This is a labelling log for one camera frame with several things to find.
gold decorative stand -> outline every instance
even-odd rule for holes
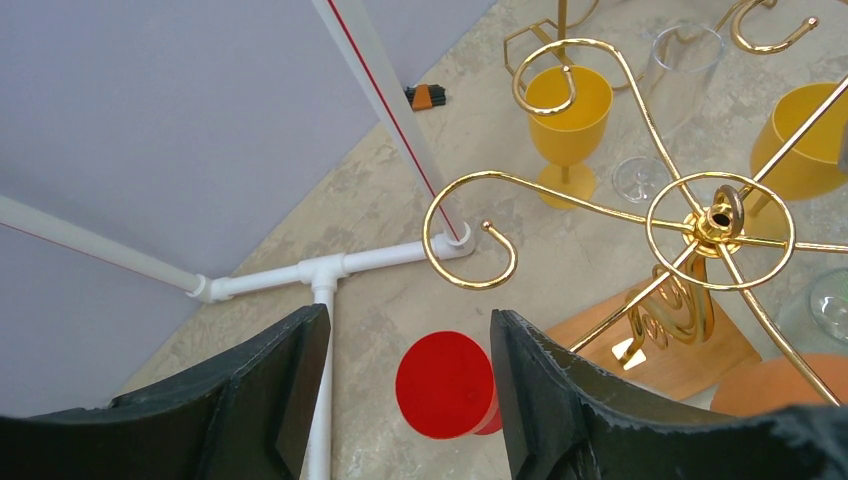
[[[737,16],[734,19],[734,26],[738,27],[738,21],[741,17],[753,6],[764,3],[763,1],[752,1],[742,4],[739,7]],[[817,22],[810,21],[806,25],[808,28],[815,26]],[[777,46],[775,48],[786,48],[791,45],[791,40],[788,39],[787,45],[784,47]],[[798,354],[792,345],[786,340],[783,334],[775,326],[769,315],[766,313],[760,301],[754,295],[752,289],[758,285],[762,285],[778,273],[780,273],[792,258],[795,251],[810,251],[810,252],[828,252],[828,253],[848,253],[848,245],[827,244],[827,243],[811,243],[799,241],[795,229],[795,221],[792,213],[786,206],[784,200],[773,190],[763,185],[763,180],[774,170],[778,163],[787,155],[787,153],[798,143],[801,137],[831,108],[834,103],[848,90],[848,75],[845,75],[840,80],[834,90],[821,103],[821,106],[813,112],[809,118],[804,121],[797,130],[784,142],[783,146],[750,178],[742,175],[737,175],[728,172],[701,172],[692,175],[682,176],[676,164],[671,159],[668,151],[656,129],[651,113],[645,106],[641,92],[636,84],[636,78],[627,64],[621,52],[609,43],[589,39],[589,38],[566,38],[552,42],[544,47],[533,52],[527,57],[524,62],[518,67],[513,77],[513,95],[516,102],[522,109],[528,113],[535,115],[555,115],[568,109],[572,106],[574,98],[580,96],[579,88],[571,88],[569,98],[562,105],[554,108],[539,108],[531,105],[527,99],[521,96],[520,81],[521,75],[527,69],[528,65],[542,55],[549,54],[555,51],[561,51],[567,46],[582,46],[599,49],[612,56],[624,73],[627,83],[630,86],[630,91],[638,106],[638,111],[647,128],[648,134],[656,147],[659,158],[662,159],[672,182],[665,186],[654,198],[648,207],[647,213],[636,215],[632,213],[622,212],[613,208],[606,207],[597,203],[590,202],[581,198],[577,198],[566,193],[557,192],[548,187],[534,183],[515,175],[494,171],[484,170],[465,175],[451,182],[444,190],[436,195],[433,202],[430,204],[427,214],[424,217],[421,231],[421,241],[424,247],[424,252],[432,267],[445,280],[461,288],[469,290],[485,290],[495,288],[509,280],[515,273],[518,265],[518,257],[515,245],[504,236],[490,220],[485,220],[481,224],[484,232],[490,235],[496,242],[503,246],[508,255],[509,260],[506,268],[497,277],[484,280],[474,281],[468,280],[454,275],[442,266],[436,257],[433,247],[429,242],[431,238],[431,224],[439,204],[442,200],[450,195],[460,186],[485,178],[504,180],[516,185],[526,187],[554,197],[558,200],[569,202],[577,207],[584,208],[591,212],[600,213],[612,218],[624,220],[627,222],[642,225],[645,228],[645,234],[648,241],[648,246],[659,262],[654,269],[654,278],[650,280],[644,288],[637,288],[628,292],[624,298],[624,302],[609,313],[603,320],[594,325],[585,334],[571,343],[570,349],[574,352],[579,352],[587,345],[598,339],[604,332],[615,326],[619,320],[627,317],[630,320],[630,329],[633,343],[644,341],[648,335],[653,343],[658,347],[672,339],[680,346],[685,345],[700,345],[711,341],[712,330],[716,328],[715,309],[711,308],[713,303],[710,297],[711,292],[739,292],[751,310],[760,326],[765,333],[774,342],[778,349],[784,354],[792,366],[803,376],[803,378],[813,387],[813,389],[828,403],[839,405],[840,402],[836,395],[824,383],[824,381],[816,374],[810,365]],[[572,69],[569,66],[561,67],[561,71],[570,86],[574,85]],[[701,205],[698,199],[693,195],[691,185],[702,179],[720,179],[727,182],[716,190],[712,202],[708,205]],[[657,218],[657,207],[663,202],[672,190],[679,190],[686,203],[689,205],[691,212],[682,219],[682,221],[673,221]],[[767,197],[771,202],[777,205],[781,213],[785,230],[787,232],[785,239],[760,238],[749,235],[745,232],[745,204],[743,203],[746,197],[752,192]],[[666,230],[676,231],[681,235],[685,247],[674,258],[669,259],[663,255],[654,238],[654,229],[662,228]],[[745,278],[739,270],[738,264],[734,255],[737,251],[749,246],[765,246],[782,250],[782,255],[774,267],[765,275],[749,280]],[[706,269],[701,267],[702,263],[709,260],[720,260],[730,273],[733,283],[721,284],[714,283],[707,279]],[[664,290],[664,286],[669,285],[669,281],[678,291],[685,291],[689,295],[689,301],[686,301],[688,315],[682,317],[663,316],[662,312],[655,315],[649,306],[648,298],[655,292],[661,297],[671,298],[671,291]],[[646,318],[639,310],[647,310],[651,318]],[[631,352],[622,352],[619,355],[623,360],[627,360],[628,354]]]
[[[649,283],[650,281],[646,280],[634,285],[553,326],[546,333],[560,345],[572,345],[582,332],[591,330],[624,304],[628,293],[639,292]],[[663,301],[658,293],[648,297],[648,300]],[[630,324],[619,322],[581,350],[580,356],[619,377],[653,388],[673,400],[689,398],[720,382],[737,368],[762,361],[721,306],[714,304],[713,308],[715,333],[709,342],[691,346],[666,344],[662,348],[648,342],[642,347],[645,361],[632,366],[628,364],[625,369],[612,351],[617,345],[626,344],[632,339],[633,333]],[[688,321],[688,313],[681,309],[673,310],[669,315],[675,323],[685,324]]]

cup rim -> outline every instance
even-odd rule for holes
[[[659,43],[660,39],[665,37],[669,32],[671,32],[673,30],[677,30],[679,28],[683,28],[683,27],[698,27],[698,28],[701,28],[701,29],[711,33],[713,35],[713,37],[718,39],[718,44],[719,44],[718,53],[716,54],[715,58],[711,62],[709,62],[705,65],[702,65],[698,68],[693,68],[693,69],[689,69],[689,70],[681,70],[679,68],[672,68],[669,65],[667,65],[665,62],[660,60],[659,56],[657,56],[657,48],[658,48],[657,44]],[[725,52],[726,48],[727,48],[727,44],[724,41],[724,37],[722,37],[718,32],[716,32],[712,28],[710,28],[706,25],[701,25],[699,23],[682,22],[682,23],[678,23],[677,25],[673,25],[669,28],[666,28],[665,30],[663,30],[662,32],[657,34],[657,36],[654,38],[653,43],[651,44],[651,58],[653,58],[654,61],[656,61],[661,67],[663,67],[664,69],[666,69],[668,71],[679,72],[679,73],[698,73],[698,72],[702,72],[704,70],[709,70],[710,68],[713,68],[719,62],[719,60],[721,60],[721,57],[724,56],[724,52]]]
[[[810,87],[817,87],[817,86],[819,86],[819,85],[828,85],[828,86],[830,86],[830,87],[831,87],[831,89],[835,89],[835,88],[836,88],[836,86],[837,86],[837,82],[813,82],[813,83],[806,83],[806,84],[804,84],[804,85],[801,85],[801,86],[799,86],[799,87],[795,87],[795,88],[793,88],[792,90],[789,90],[788,92],[784,93],[784,94],[783,94],[783,95],[781,95],[781,97],[777,100],[777,103],[775,103],[775,104],[774,104],[774,108],[772,108],[772,110],[771,110],[771,114],[769,114],[769,125],[771,126],[771,130],[772,130],[772,132],[774,132],[774,136],[775,136],[775,137],[777,137],[777,139],[780,141],[780,145],[781,145],[781,146],[782,146],[783,144],[785,144],[785,143],[786,143],[786,140],[788,140],[788,139],[789,139],[789,137],[785,137],[785,138],[784,138],[784,137],[783,137],[783,135],[781,135],[781,134],[780,134],[780,131],[777,129],[777,123],[775,123],[775,121],[776,121],[776,117],[777,117],[777,115],[776,115],[776,113],[777,113],[777,108],[778,108],[778,107],[779,107],[779,106],[780,106],[783,102],[785,102],[785,101],[786,101],[786,99],[787,99],[787,98],[789,98],[789,96],[790,96],[790,95],[792,95],[792,94],[794,94],[794,93],[796,93],[796,92],[800,92],[801,90],[804,90],[804,89],[806,89],[806,88],[810,88]],[[814,161],[814,162],[818,162],[818,163],[821,163],[821,164],[824,164],[824,165],[836,165],[836,164],[838,163],[838,159],[837,159],[837,161],[836,161],[836,162],[828,162],[828,161],[826,161],[826,160],[822,160],[821,158],[816,158],[816,157],[810,156],[810,155],[808,155],[807,153],[802,152],[801,150],[799,150],[799,149],[798,149],[798,144],[797,144],[797,143],[796,143],[796,144],[795,144],[795,146],[793,146],[793,147],[792,147],[789,151],[790,151],[790,152],[792,152],[792,153],[795,153],[795,154],[797,154],[797,155],[800,155],[800,156],[804,157],[805,159],[812,160],[812,161]]]
[[[599,78],[601,80],[601,82],[603,82],[603,84],[607,87],[606,90],[609,92],[610,101],[607,102],[607,107],[604,110],[603,114],[601,114],[594,122],[589,123],[589,124],[587,124],[583,127],[580,127],[580,128],[554,128],[554,127],[551,127],[549,125],[545,125],[544,123],[539,121],[538,115],[528,114],[528,116],[532,119],[532,121],[538,123],[540,126],[546,128],[546,129],[554,131],[554,132],[573,133],[573,132],[582,132],[584,130],[588,130],[588,129],[596,126],[598,123],[602,122],[605,118],[607,118],[607,116],[609,116],[610,110],[612,110],[612,103],[613,103],[615,96],[613,95],[612,86],[609,84],[607,79],[604,78],[603,75],[601,75],[600,73],[598,73],[595,70],[592,70],[589,67],[584,67],[582,65],[569,65],[569,68],[571,68],[572,70],[577,70],[577,69],[585,70],[585,71],[591,73],[592,75],[596,76],[597,78]],[[547,69],[543,70],[541,73],[539,73],[538,75],[536,75],[535,77],[533,77],[533,80],[535,80],[536,78],[542,76],[543,74],[545,74],[545,73],[547,73],[551,70],[560,70],[560,69],[562,69],[561,66],[554,66],[554,67],[551,67],[551,68],[547,68]],[[527,90],[530,90],[530,85],[533,84],[533,80],[530,80],[530,83],[527,84]]]

yellow wine glass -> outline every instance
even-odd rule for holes
[[[571,107],[556,115],[528,114],[530,138],[536,150],[550,165],[539,174],[538,182],[550,189],[588,200],[595,191],[595,175],[582,162],[598,148],[612,107],[612,87],[601,74],[572,65],[576,96]],[[551,108],[561,105],[571,94],[562,67],[543,71],[527,85],[527,102]],[[554,208],[573,208],[563,200],[540,194]]]

gold metal stand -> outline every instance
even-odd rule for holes
[[[524,27],[517,32],[514,32],[510,35],[507,35],[503,41],[503,50],[504,50],[504,67],[513,77],[516,76],[516,70],[512,68],[512,65],[509,62],[509,43],[527,32],[533,33],[536,38],[542,42],[542,45],[550,45],[554,42],[554,39],[542,29],[543,25],[548,25],[554,29],[556,29],[556,40],[564,40],[566,38],[566,32],[574,27],[585,22],[592,13],[595,12],[595,9],[598,8],[598,3],[600,0],[593,0],[592,5],[586,10],[586,13],[583,14],[577,21],[571,24],[566,24],[566,15],[568,13],[568,0],[558,0],[557,3],[557,21],[554,23],[553,20],[546,18],[539,22],[536,22],[528,27]],[[733,43],[739,47],[740,49],[753,53],[756,55],[770,55],[773,53],[779,53],[787,48],[791,47],[792,44],[797,42],[801,37],[803,37],[807,32],[816,28],[819,24],[819,21],[816,17],[808,17],[802,23],[801,26],[798,27],[794,32],[789,34],[786,39],[780,43],[774,45],[755,45],[748,41],[745,36],[742,34],[742,20],[754,7],[757,5],[763,5],[766,8],[774,8],[777,5],[777,0],[739,0],[727,10],[727,13],[718,21],[715,28],[713,30],[719,31],[724,26],[725,23],[729,19],[732,18],[730,22],[730,37],[733,39]],[[566,54],[565,47],[558,47],[554,49],[551,53],[553,53],[557,59],[563,65],[573,65],[574,62],[568,58]],[[636,81],[642,79],[642,74],[640,73],[636,77]],[[524,81],[519,80],[519,87],[523,90],[527,88],[527,85],[524,84]],[[612,89],[614,91],[621,91],[630,87],[630,82],[625,82],[622,85],[614,86]]]
[[[742,2],[738,3],[736,19],[741,21],[742,17],[744,17],[750,8],[753,8],[753,6],[760,3],[765,4],[765,2],[761,0],[755,0],[745,4]],[[808,28],[805,31],[808,31],[809,28],[815,26],[810,23],[807,25]],[[803,35],[803,32],[799,33],[799,31],[793,33],[793,35],[784,42],[784,44],[786,44],[785,46],[784,44],[781,44],[774,47],[777,49],[785,49],[791,45],[793,41],[797,40],[800,35]],[[774,53],[774,50],[767,52],[762,50],[761,47],[752,46],[750,43],[746,43],[745,45],[754,49],[755,53]],[[596,48],[608,53],[616,60],[627,79],[633,98],[639,107],[639,113],[647,127],[648,134],[656,147],[657,153],[668,168],[672,177],[672,182],[659,192],[657,197],[650,204],[647,214],[645,216],[640,216],[622,212],[588,200],[575,198],[571,195],[551,190],[542,185],[506,172],[485,170],[462,176],[451,182],[435,197],[424,217],[421,232],[422,244],[427,259],[430,261],[430,264],[436,272],[448,282],[470,290],[495,288],[509,280],[515,273],[515,269],[518,265],[518,256],[515,246],[495,227],[491,220],[485,220],[482,222],[481,227],[483,231],[492,236],[496,242],[507,250],[509,254],[509,261],[506,268],[500,275],[493,279],[474,281],[454,275],[441,265],[432,246],[430,245],[430,242],[428,241],[431,236],[430,228],[433,216],[442,200],[460,186],[475,180],[484,178],[505,180],[559,200],[570,202],[575,206],[584,208],[591,212],[644,225],[648,245],[660,264],[654,269],[654,279],[650,281],[645,288],[630,292],[630,294],[626,297],[624,305],[573,343],[571,346],[573,351],[577,352],[585,347],[625,316],[631,319],[631,325],[635,334],[634,337],[639,335],[640,331],[644,333],[644,330],[648,329],[649,336],[656,337],[659,339],[659,342],[663,341],[660,337],[663,336],[665,338],[665,334],[668,334],[668,336],[672,339],[682,343],[707,341],[710,337],[710,329],[712,325],[712,314],[707,309],[707,305],[711,305],[708,291],[738,291],[742,295],[742,298],[750,308],[754,317],[759,322],[760,326],[763,330],[765,330],[769,338],[775,345],[777,345],[780,351],[786,356],[798,372],[803,375],[807,382],[809,382],[809,384],[816,390],[816,392],[818,392],[819,395],[821,395],[822,398],[829,403],[838,405],[839,400],[816,374],[816,372],[810,368],[806,361],[792,347],[792,345],[790,345],[786,338],[783,337],[751,289],[769,281],[775,275],[780,273],[789,263],[795,250],[843,254],[848,253],[848,245],[797,241],[795,222],[792,218],[792,213],[789,211],[784,201],[774,191],[761,183],[769,172],[774,169],[778,162],[783,159],[783,157],[792,149],[800,138],[813,126],[813,124],[824,115],[824,113],[842,94],[845,93],[846,90],[848,90],[848,75],[846,75],[837,84],[833,93],[824,100],[824,102],[822,102],[821,106],[812,115],[810,115],[810,117],[797,129],[797,131],[795,131],[794,134],[792,134],[791,137],[789,137],[785,144],[756,174],[754,174],[752,178],[726,172],[702,172],[684,177],[680,174],[680,171],[669,156],[668,150],[663,144],[654,120],[645,106],[641,92],[636,85],[636,78],[633,75],[630,66],[627,64],[627,61],[624,59],[621,52],[609,43],[589,38],[568,38],[557,40],[533,52],[526,60],[524,60],[524,62],[521,63],[513,76],[512,92],[519,106],[528,113],[535,115],[554,115],[569,108],[574,96],[579,95],[579,92],[576,92],[573,89],[574,82],[572,79],[572,69],[568,66],[563,66],[562,71],[568,79],[569,84],[572,85],[571,98],[566,100],[559,107],[548,109],[536,108],[535,106],[530,105],[521,94],[521,75],[527,69],[528,65],[542,55],[554,51],[562,51],[567,46]],[[694,181],[707,178],[732,180],[743,184],[743,187],[737,190],[729,185],[724,185],[716,191],[712,203],[710,205],[703,206],[692,194],[689,184]],[[692,210],[692,212],[689,213],[689,215],[681,222],[656,218],[657,206],[673,189],[681,191],[683,197]],[[777,205],[779,211],[783,215],[785,228],[788,232],[787,240],[764,239],[745,234],[745,211],[743,200],[753,191],[759,192],[759,194],[767,197],[771,202]],[[654,228],[674,230],[681,233],[686,247],[674,260],[669,260],[660,252],[654,239]],[[746,279],[739,271],[739,267],[734,260],[733,255],[736,251],[752,245],[780,248],[783,250],[783,255],[770,272],[760,278],[749,280]],[[701,263],[707,259],[721,259],[727,270],[730,272],[734,283],[719,284],[710,282],[706,277],[706,269],[701,266]],[[674,292],[663,289],[668,281],[672,282],[673,287],[677,289],[676,292],[688,292],[689,296],[681,298],[680,301],[685,301],[687,308],[690,310],[691,315],[689,317],[689,322],[684,324],[664,322],[661,313],[657,313],[657,315],[653,316],[652,319],[645,319],[645,317],[639,315],[638,312],[633,313],[637,308],[640,308],[643,305],[643,300],[655,291],[658,291],[661,296],[668,297],[669,302],[672,303],[671,306],[675,306],[678,300],[676,297],[673,297]]]

red cup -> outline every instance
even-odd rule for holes
[[[395,396],[407,423],[430,438],[501,429],[492,361],[459,332],[435,332],[415,342],[398,367]]]

